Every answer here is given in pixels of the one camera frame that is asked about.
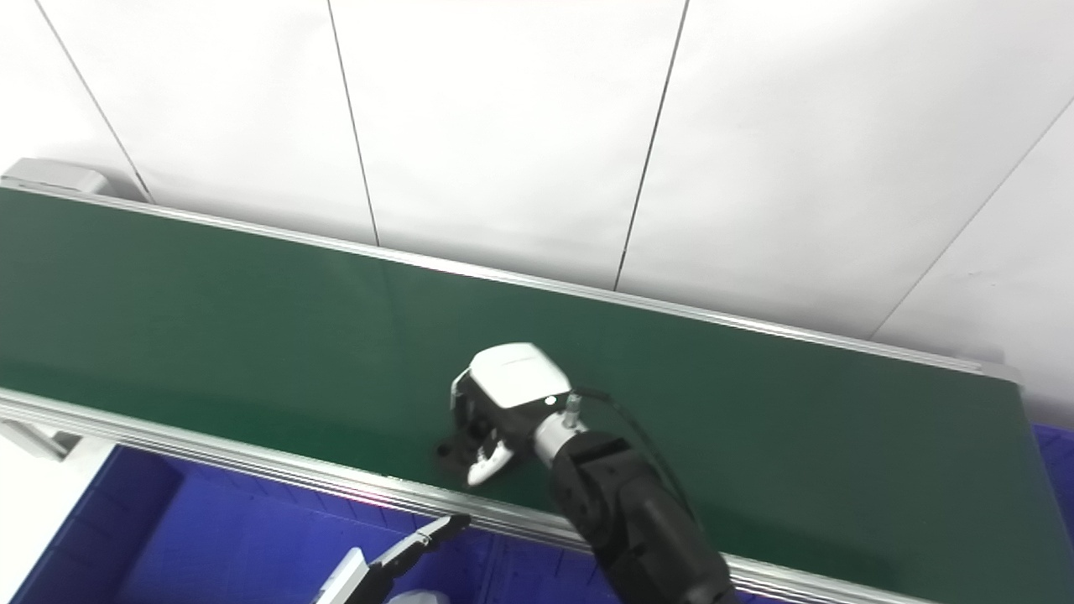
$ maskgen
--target robotic arm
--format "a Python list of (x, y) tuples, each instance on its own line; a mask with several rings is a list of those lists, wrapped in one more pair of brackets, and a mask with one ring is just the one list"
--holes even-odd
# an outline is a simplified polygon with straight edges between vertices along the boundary
[(466, 514), (437, 518), (403, 537), (373, 562), (365, 561), (361, 548), (352, 547), (324, 580), (311, 604), (381, 604), (395, 586), (395, 579), (413, 567), (422, 555), (459, 534), (469, 521)]
[(437, 451), (470, 486), (536, 454), (624, 604), (738, 604), (723, 557), (659, 474), (624, 438), (586, 429), (580, 403), (533, 344), (482, 350), (451, 385), (456, 432)]

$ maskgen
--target white robotic hand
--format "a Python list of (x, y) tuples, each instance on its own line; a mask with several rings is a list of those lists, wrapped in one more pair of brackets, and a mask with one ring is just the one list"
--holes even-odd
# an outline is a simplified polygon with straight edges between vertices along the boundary
[(533, 344), (481, 350), (451, 383), (456, 436), (437, 450), (465, 466), (468, 486), (480, 485), (517, 454), (540, 452), (534, 435), (569, 418), (563, 412), (570, 396), (567, 376)]

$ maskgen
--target black cable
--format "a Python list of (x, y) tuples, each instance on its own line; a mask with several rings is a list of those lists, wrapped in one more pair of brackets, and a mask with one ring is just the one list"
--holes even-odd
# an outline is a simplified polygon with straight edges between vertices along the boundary
[(634, 433), (637, 434), (638, 440), (641, 441), (641, 444), (643, 444), (645, 448), (649, 449), (649, 455), (652, 456), (653, 461), (656, 463), (656, 466), (659, 468), (661, 472), (663, 472), (665, 477), (667, 477), (668, 483), (670, 483), (671, 485), (671, 490), (674, 491), (676, 498), (679, 500), (679, 503), (682, 504), (683, 509), (685, 509), (686, 514), (690, 515), (690, 518), (697, 523), (698, 528), (701, 528), (701, 522), (697, 519), (697, 515), (694, 513), (694, 507), (690, 504), (690, 500), (686, 498), (686, 491), (685, 489), (682, 488), (682, 483), (679, 481), (679, 477), (676, 476), (674, 472), (671, 471), (671, 466), (668, 465), (668, 462), (664, 459), (664, 456), (661, 455), (659, 449), (656, 448), (656, 443), (653, 443), (653, 440), (649, 437), (649, 434), (644, 431), (644, 429), (641, 428), (641, 425), (638, 423), (638, 420), (634, 418), (634, 415), (629, 411), (627, 411), (626, 407), (620, 404), (619, 401), (612, 399), (611, 394), (607, 392), (601, 392), (600, 390), (593, 390), (591, 388), (585, 388), (585, 387), (576, 387), (574, 389), (574, 392), (582, 398), (593, 399), (596, 401), (600, 401), (601, 403), (605, 403), (606, 405), (611, 407), (612, 411), (619, 414), (619, 416), (623, 418), (623, 421), (626, 421), (626, 423), (630, 426), (630, 430), (633, 430)]

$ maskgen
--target blue bin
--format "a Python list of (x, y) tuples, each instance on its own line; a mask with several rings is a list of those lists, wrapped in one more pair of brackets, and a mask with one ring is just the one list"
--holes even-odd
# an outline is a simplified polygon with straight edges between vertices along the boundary
[[(308, 604), (354, 546), (367, 559), (432, 518), (117, 447), (13, 604)], [(467, 529), (394, 593), (452, 604), (613, 604), (592, 556)], [(772, 603), (741, 594), (743, 603)]]
[(1066, 524), (1066, 535), (1074, 544), (1074, 432), (1050, 426), (1034, 426), (1033, 432)]

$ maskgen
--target wall seam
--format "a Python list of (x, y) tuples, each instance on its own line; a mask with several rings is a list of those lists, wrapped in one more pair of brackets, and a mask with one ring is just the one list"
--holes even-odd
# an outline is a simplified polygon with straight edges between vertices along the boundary
[(645, 186), (645, 174), (649, 172), (649, 160), (653, 156), (653, 144), (656, 142), (656, 130), (661, 126), (661, 114), (664, 112), (664, 100), (668, 96), (668, 84), (671, 82), (671, 71), (674, 69), (674, 59), (679, 54), (679, 41), (682, 40), (682, 29), (686, 24), (686, 11), (690, 10), (690, 0), (682, 3), (682, 15), (679, 17), (679, 29), (674, 34), (674, 44), (671, 46), (671, 59), (668, 61), (668, 72), (664, 77), (664, 88), (661, 90), (661, 101), (656, 105), (656, 117), (653, 120), (653, 132), (649, 136), (649, 147), (645, 149), (645, 161), (641, 164), (641, 177), (638, 181), (638, 191), (634, 196), (634, 208), (630, 211), (630, 221), (626, 226), (626, 238), (623, 240), (623, 254), (619, 257), (619, 268), (615, 271), (615, 281), (612, 283), (612, 291), (619, 291), (619, 279), (623, 276), (623, 265), (626, 263), (626, 250), (630, 246), (630, 235), (634, 234), (634, 220), (638, 216), (638, 205), (641, 203), (641, 190)]
[(358, 168), (362, 172), (362, 188), (365, 190), (365, 204), (369, 210), (369, 224), (373, 226), (373, 241), (380, 246), (380, 232), (377, 230), (377, 216), (373, 211), (373, 198), (369, 197), (369, 181), (365, 176), (365, 160), (362, 158), (362, 145), (358, 142), (358, 124), (354, 123), (354, 105), (350, 100), (350, 85), (347, 83), (347, 68), (344, 67), (343, 49), (339, 47), (339, 32), (335, 26), (335, 13), (332, 11), (332, 0), (324, 0), (329, 6), (329, 20), (332, 24), (332, 40), (336, 46), (336, 58), (339, 60), (339, 76), (343, 78), (343, 91), (347, 97), (347, 115), (350, 116), (350, 131), (354, 134), (354, 149), (358, 152)]
[(56, 43), (59, 44), (60, 49), (63, 52), (63, 56), (67, 57), (68, 63), (71, 66), (71, 69), (74, 70), (75, 76), (78, 77), (78, 82), (82, 83), (83, 89), (85, 89), (86, 95), (89, 96), (90, 102), (92, 102), (93, 106), (97, 109), (98, 115), (101, 116), (101, 119), (104, 121), (104, 126), (112, 134), (112, 139), (119, 147), (119, 152), (124, 154), (124, 158), (127, 160), (127, 164), (130, 166), (131, 172), (134, 174), (134, 178), (137, 183), (139, 189), (142, 191), (142, 195), (145, 196), (147, 202), (156, 205), (157, 202), (154, 200), (153, 193), (149, 192), (149, 187), (145, 184), (145, 179), (142, 178), (142, 174), (139, 172), (137, 167), (134, 166), (134, 160), (131, 159), (131, 155), (128, 153), (127, 147), (124, 146), (122, 141), (119, 140), (119, 134), (116, 132), (115, 127), (112, 126), (112, 121), (108, 119), (108, 116), (104, 114), (104, 109), (101, 107), (101, 103), (97, 100), (97, 96), (93, 95), (93, 91), (89, 88), (89, 83), (86, 82), (86, 77), (83, 76), (82, 70), (79, 70), (77, 63), (74, 62), (74, 57), (71, 56), (71, 52), (68, 51), (67, 44), (64, 44), (63, 40), (60, 38), (59, 31), (57, 31), (56, 26), (53, 25), (53, 19), (48, 17), (48, 13), (45, 12), (45, 8), (41, 4), (41, 0), (33, 0), (33, 3), (37, 4), (38, 11), (41, 13), (41, 17), (45, 19), (45, 25), (47, 25), (48, 30), (53, 32), (53, 38), (55, 38)]
[(880, 333), (880, 330), (884, 329), (884, 326), (887, 325), (887, 321), (889, 321), (892, 316), (895, 316), (895, 313), (899, 310), (900, 306), (902, 306), (903, 302), (905, 302), (906, 299), (910, 298), (910, 294), (913, 293), (915, 289), (917, 289), (917, 286), (920, 285), (923, 281), (925, 281), (925, 277), (928, 276), (930, 272), (932, 272), (932, 269), (935, 268), (935, 265), (940, 262), (940, 260), (947, 254), (947, 250), (950, 249), (953, 245), (955, 245), (955, 242), (958, 241), (960, 236), (962, 236), (962, 233), (966, 231), (966, 229), (968, 229), (970, 225), (973, 224), (973, 221), (977, 218), (981, 212), (988, 205), (989, 202), (992, 201), (992, 199), (996, 197), (996, 193), (998, 193), (1003, 188), (1003, 186), (1006, 185), (1007, 181), (1011, 179), (1011, 176), (1013, 176), (1014, 173), (1018, 171), (1018, 168), (1020, 168), (1021, 164), (1026, 161), (1026, 158), (1028, 158), (1030, 154), (1033, 153), (1033, 149), (1035, 149), (1036, 146), (1041, 144), (1041, 141), (1043, 141), (1044, 138), (1048, 134), (1048, 132), (1051, 131), (1051, 128), (1055, 127), (1056, 123), (1059, 121), (1059, 118), (1062, 117), (1068, 110), (1070, 110), (1072, 104), (1074, 104), (1074, 97), (1071, 97), (1070, 100), (1068, 100), (1063, 104), (1062, 109), (1059, 110), (1059, 113), (1056, 114), (1056, 116), (1051, 118), (1051, 121), (1049, 121), (1048, 125), (1044, 128), (1044, 131), (1041, 132), (1041, 134), (1032, 142), (1032, 144), (1029, 145), (1029, 148), (1026, 149), (1026, 153), (1024, 153), (1021, 157), (1018, 158), (1018, 160), (1014, 163), (1014, 167), (1011, 168), (1011, 170), (1007, 171), (1006, 175), (1004, 175), (1003, 178), (1000, 179), (999, 184), (996, 185), (996, 188), (993, 188), (992, 191), (988, 193), (988, 196), (985, 198), (985, 201), (977, 206), (977, 208), (973, 212), (973, 214), (970, 215), (969, 219), (967, 219), (966, 222), (962, 224), (961, 228), (959, 228), (958, 231), (955, 232), (955, 235), (952, 236), (950, 240), (947, 242), (947, 245), (945, 245), (943, 249), (941, 249), (940, 253), (937, 254), (935, 258), (932, 259), (929, 265), (924, 271), (921, 271), (921, 274), (906, 289), (906, 292), (903, 293), (901, 298), (899, 298), (899, 301), (895, 303), (895, 305), (887, 313), (884, 319), (880, 321), (880, 325), (876, 326), (876, 329), (872, 330), (872, 332), (869, 334), (868, 340), (873, 340), (876, 336), (876, 334)]

